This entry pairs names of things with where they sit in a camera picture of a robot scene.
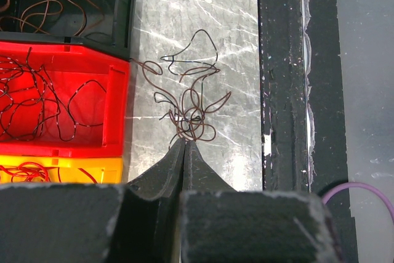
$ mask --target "tangled wire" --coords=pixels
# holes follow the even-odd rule
[[[65,1],[67,1],[70,4],[76,6],[82,12],[82,16],[83,16],[81,27],[79,28],[79,30],[73,36],[80,36],[81,34],[84,33],[84,31],[89,30],[89,29],[97,26],[98,24],[102,23],[104,21],[104,19],[105,19],[105,14],[104,14],[103,10],[99,6],[94,4],[91,0],[86,0],[91,6],[96,8],[102,15],[100,20],[97,20],[95,23],[91,24],[90,26],[87,26],[86,11],[83,9],[83,7],[81,7],[79,4],[75,3],[72,0],[65,0]],[[50,6],[51,3],[58,5],[58,10],[57,11],[49,12],[49,6]],[[35,7],[39,7],[39,6],[45,6],[45,11],[44,12],[33,12],[33,13],[28,14],[29,11],[31,11]],[[3,6],[0,6],[0,13],[7,11],[9,9],[9,7],[10,7],[10,0],[7,0],[6,3]],[[1,21],[3,19],[10,18],[12,20],[16,20],[16,21],[19,22],[20,32],[24,32],[25,25],[27,25],[27,26],[30,26],[33,29],[35,29],[35,31],[33,33],[50,34],[50,33],[46,32],[46,31],[44,31],[42,29],[42,27],[44,26],[44,24],[45,24],[45,22],[47,20],[47,17],[48,16],[60,15],[63,12],[63,10],[64,10],[63,4],[60,1],[58,1],[58,0],[43,0],[43,1],[39,1],[39,2],[37,2],[35,4],[32,4],[31,6],[27,7],[22,12],[22,14],[21,14],[21,16],[19,18],[15,17],[13,15],[5,15],[5,16],[0,17],[0,23],[1,23]],[[42,16],[41,23],[38,26],[32,24],[31,22],[28,22],[28,20],[31,17],[38,16],[38,15]]]
[[[44,167],[39,163],[26,162],[22,163],[17,167],[7,167],[0,165],[0,172],[11,176],[10,182],[54,182],[55,180],[50,178],[49,171],[57,170],[57,182],[62,183],[62,178],[60,177],[60,168],[55,167]],[[97,183],[96,179],[89,174],[84,169],[79,169],[83,174],[85,174],[93,183]]]
[[[176,56],[185,52],[192,44],[194,38],[197,34],[205,34],[214,50],[215,50],[215,60],[213,63],[207,63],[203,60],[178,60]],[[158,91],[154,93],[153,97],[156,103],[167,103],[169,104],[169,110],[164,114],[160,120],[169,117],[171,123],[175,126],[175,136],[170,141],[169,147],[172,141],[176,138],[185,138],[187,140],[200,140],[204,142],[211,142],[216,138],[216,129],[213,125],[206,123],[207,115],[218,112],[230,99],[231,92],[227,92],[223,97],[216,100],[213,103],[206,104],[204,96],[204,82],[205,80],[220,72],[220,69],[216,67],[218,61],[218,51],[216,45],[214,44],[211,36],[206,30],[200,29],[194,33],[189,44],[182,49],[180,52],[172,55],[164,55],[160,59],[169,62],[168,71],[172,75],[179,76],[179,83],[182,82],[185,76],[196,76],[195,80],[192,82],[191,86],[182,92],[180,96],[180,101],[178,101],[174,95],[169,91],[157,86],[153,83],[147,75],[147,72],[161,76],[163,75],[162,67],[153,61],[139,62],[132,59],[132,62],[136,63],[142,69],[142,74],[146,81],[153,86]],[[183,73],[177,73],[174,71],[176,63],[189,63],[190,65],[197,64],[196,67],[190,68]],[[201,85],[201,89],[197,91],[198,83]],[[187,106],[186,99],[190,99],[191,106]],[[212,136],[205,137],[206,131],[210,129],[212,131]]]
[[[93,79],[86,81],[75,90],[67,103],[62,102],[46,66],[42,64],[39,68],[33,68],[29,63],[30,54],[31,48],[29,48],[24,62],[0,55],[0,142],[10,140],[32,141],[41,137],[44,132],[44,124],[49,120],[55,120],[58,137],[64,142],[72,141],[75,138],[77,126],[96,127],[103,125],[103,123],[81,123],[75,119],[71,110],[71,103],[80,90],[87,85],[97,84],[104,93],[107,92],[98,81]],[[37,111],[36,124],[30,131],[21,133],[20,130],[28,125],[27,121],[31,122],[32,115]],[[71,120],[73,125],[72,135],[69,137],[63,136],[60,128],[59,118],[63,114]]]

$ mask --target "yellow bin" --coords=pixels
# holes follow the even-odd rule
[[[122,158],[0,155],[0,184],[9,182],[120,183]]]

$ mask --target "gray floor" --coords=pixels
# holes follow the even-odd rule
[[[260,133],[260,91],[257,42],[257,0],[137,0],[134,27],[134,55],[158,61],[164,54],[185,47],[192,34],[205,29],[219,50],[222,72],[206,85],[207,99],[214,102],[226,91],[232,97],[207,120],[215,126],[217,138],[198,142],[205,161],[237,190],[262,189],[262,141]],[[207,40],[196,40],[193,58],[214,56]],[[175,127],[169,119],[159,121],[168,106],[155,104],[154,89],[136,75],[134,113],[127,117],[125,180],[131,180],[161,159],[168,150]],[[154,77],[159,86],[178,97],[185,86],[170,74]]]
[[[338,0],[350,180],[394,203],[394,0]],[[378,198],[350,191],[361,263],[392,263],[394,227]]]

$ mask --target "marble tabletop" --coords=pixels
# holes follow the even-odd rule
[[[216,139],[197,144],[204,160],[236,190],[262,190],[257,0],[137,0],[135,15],[132,55],[141,61],[159,62],[160,56],[178,52],[198,29],[212,36],[219,52],[217,66],[222,71],[204,85],[206,99],[214,102],[227,91],[232,95],[206,120],[215,126]],[[211,59],[215,52],[200,36],[185,55]],[[124,181],[160,160],[175,134],[170,119],[159,121],[168,106],[155,103],[155,90],[141,69],[132,68],[131,80]],[[192,82],[185,78],[179,84],[168,72],[152,80],[176,97]]]

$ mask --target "white sealant strip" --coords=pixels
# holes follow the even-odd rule
[[[309,0],[301,0],[302,9],[302,43],[303,43],[303,53],[304,53],[304,69],[305,69],[305,101],[307,103],[307,149],[308,149],[308,187],[311,190],[311,185],[313,183],[313,177],[316,174],[315,166],[313,165],[312,153],[315,149],[315,122],[313,120],[313,112],[309,104],[309,95],[311,87],[309,85],[308,75],[311,70],[311,56],[312,47],[310,44],[310,39],[307,34],[308,24],[311,18],[309,11]]]

